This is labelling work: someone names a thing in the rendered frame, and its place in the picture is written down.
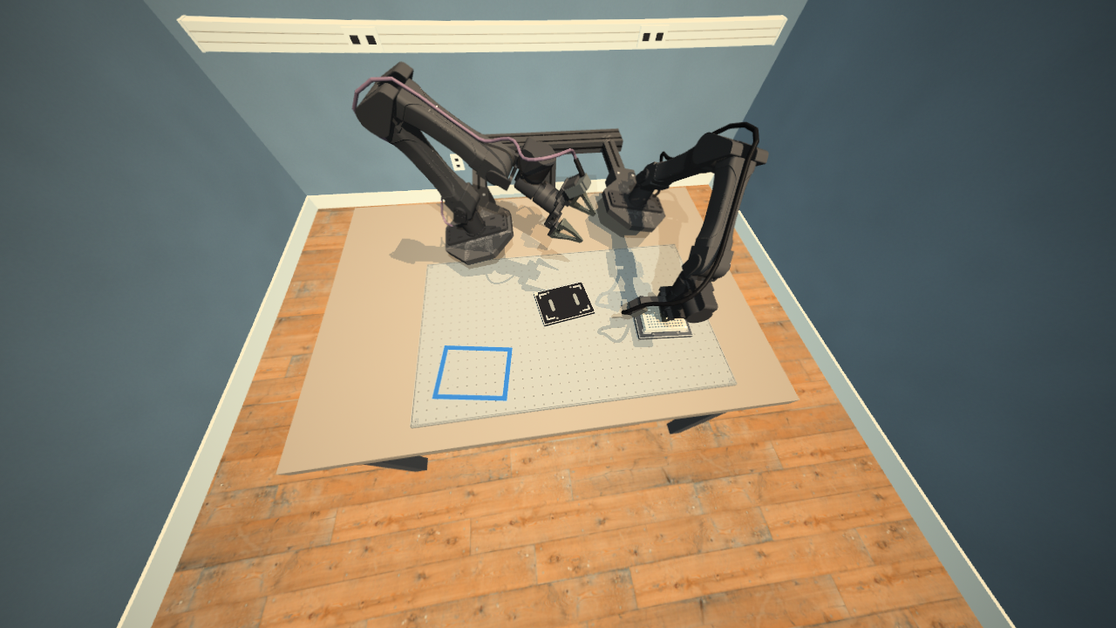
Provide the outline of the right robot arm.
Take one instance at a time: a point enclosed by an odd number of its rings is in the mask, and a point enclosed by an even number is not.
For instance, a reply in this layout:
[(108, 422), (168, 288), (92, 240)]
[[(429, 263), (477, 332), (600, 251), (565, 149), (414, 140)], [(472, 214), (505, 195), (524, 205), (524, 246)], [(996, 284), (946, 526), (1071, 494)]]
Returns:
[[(413, 83), (413, 68), (404, 61), (398, 61), (381, 77), (387, 76), (404, 83), (405, 87), (396, 83), (375, 83), (357, 105), (355, 110), (357, 119), (366, 131), (371, 131), (379, 138), (386, 138), (393, 146), (400, 148), (402, 154), (405, 154), (433, 183), (444, 204), (453, 212), (454, 222), (462, 223), (448, 228), (448, 245), (459, 245), (469, 240), (507, 231), (506, 212), (480, 218), (477, 211), (480, 201), (477, 189), (472, 187), (470, 182), (465, 183), (448, 166), (446, 161), (441, 158), (421, 131), (439, 141), (442, 146), (450, 148), (461, 160), (465, 160), (469, 167), (475, 170), (477, 175), (490, 184), (507, 191), (514, 177), (514, 189), (530, 200), (540, 186), (545, 187), (541, 182), (550, 168), (554, 168), (555, 158), (522, 160), (514, 149), (506, 147), (500, 141), (496, 143), (480, 141), (480, 138), (491, 139), (485, 134), (472, 131), (469, 125), (444, 110), (444, 107), (425, 94), (419, 84)], [(519, 171), (514, 176), (517, 168)]]

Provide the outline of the blue tape outline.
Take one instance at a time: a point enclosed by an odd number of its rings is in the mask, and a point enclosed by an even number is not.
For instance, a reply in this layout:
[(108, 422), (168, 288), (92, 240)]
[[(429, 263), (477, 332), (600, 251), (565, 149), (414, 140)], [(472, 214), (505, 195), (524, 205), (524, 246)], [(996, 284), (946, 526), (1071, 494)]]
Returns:
[[(442, 374), (444, 371), (444, 363), (446, 363), (446, 355), (449, 350), (464, 350), (464, 351), (492, 351), (492, 352), (507, 352), (507, 364), (506, 364), (506, 388), (503, 388), (502, 396), (455, 396), (455, 394), (437, 394), (439, 386), (441, 386)], [(441, 365), (439, 366), (435, 388), (433, 392), (434, 399), (469, 399), (469, 400), (507, 400), (507, 381), (509, 381), (511, 358), (513, 357), (513, 347), (485, 347), (485, 346), (456, 346), (456, 345), (444, 345), (444, 350), (441, 358)]]

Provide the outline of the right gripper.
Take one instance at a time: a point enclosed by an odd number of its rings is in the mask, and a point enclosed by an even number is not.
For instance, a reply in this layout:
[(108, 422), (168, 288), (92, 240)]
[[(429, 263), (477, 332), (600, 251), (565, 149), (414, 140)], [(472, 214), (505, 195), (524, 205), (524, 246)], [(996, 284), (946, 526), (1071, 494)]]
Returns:
[[(545, 221), (545, 226), (549, 229), (548, 236), (562, 240), (573, 240), (573, 242), (583, 242), (581, 235), (579, 235), (578, 232), (575, 232), (575, 229), (570, 225), (568, 220), (562, 218), (561, 222), (559, 222), (559, 219), (561, 219), (562, 215), (562, 212), (559, 211), (562, 211), (562, 206), (566, 207), (570, 206), (577, 210), (581, 210), (583, 212), (585, 212), (585, 214), (591, 215), (591, 218), (596, 215), (596, 211), (594, 210), (589, 201), (589, 195), (587, 194), (578, 195), (575, 196), (575, 199), (573, 200), (568, 199), (568, 195), (566, 195), (565, 192), (562, 192), (562, 190), (573, 189), (573, 186), (575, 186), (575, 184), (579, 181), (579, 178), (581, 178), (581, 174), (576, 174), (574, 176), (570, 176), (570, 178), (568, 178), (567, 176), (567, 178), (562, 182), (561, 190), (555, 189), (554, 184), (550, 184), (545, 180), (545, 182), (542, 183), (545, 187), (541, 186), (540, 189), (537, 190), (537, 192), (535, 192), (533, 203), (538, 204), (538, 206), (541, 206), (541, 209), (545, 209), (545, 211), (549, 212), (549, 215)], [(583, 207), (581, 203), (577, 202), (577, 200), (581, 197), (583, 202), (585, 202), (587, 206), (589, 206), (589, 209)], [(562, 229), (570, 232), (573, 236), (562, 234), (561, 232)]]

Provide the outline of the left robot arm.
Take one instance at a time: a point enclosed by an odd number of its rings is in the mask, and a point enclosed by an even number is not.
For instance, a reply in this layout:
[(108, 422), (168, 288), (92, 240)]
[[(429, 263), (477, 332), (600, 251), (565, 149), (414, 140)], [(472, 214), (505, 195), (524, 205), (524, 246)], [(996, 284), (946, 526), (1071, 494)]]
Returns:
[[(695, 238), (695, 245), (692, 245), (687, 261), (682, 265), (683, 270), (672, 286), (680, 299), (691, 294), (705, 281), (727, 236), (728, 243), (714, 278), (710, 280), (705, 289), (700, 291), (698, 297), (682, 303), (689, 323), (703, 322), (711, 318), (718, 309), (712, 282), (725, 276), (731, 267), (734, 253), (731, 250), (733, 231), (738, 211), (745, 193), (745, 184), (748, 184), (756, 166), (764, 166), (768, 160), (768, 151), (758, 147), (753, 158), (745, 160), (751, 149), (750, 144), (748, 146), (745, 144), (748, 143), (723, 138), (715, 133), (704, 133), (702, 138), (698, 141), (698, 145), (694, 146), (695, 148), (689, 149), (685, 154), (680, 154), (672, 160), (661, 160), (661, 162), (654, 160), (650, 163), (645, 170), (636, 175), (636, 186), (631, 190), (631, 194), (616, 190), (609, 191), (610, 207), (660, 212), (661, 214), (664, 209), (660, 199), (652, 196), (655, 189), (668, 189), (673, 182), (687, 178), (687, 176), (710, 174), (711, 172), (714, 174), (712, 195), (703, 226)], [(712, 162), (713, 160), (714, 162)], [(740, 195), (741, 189), (742, 194)], [(739, 196), (740, 201), (738, 201)]]

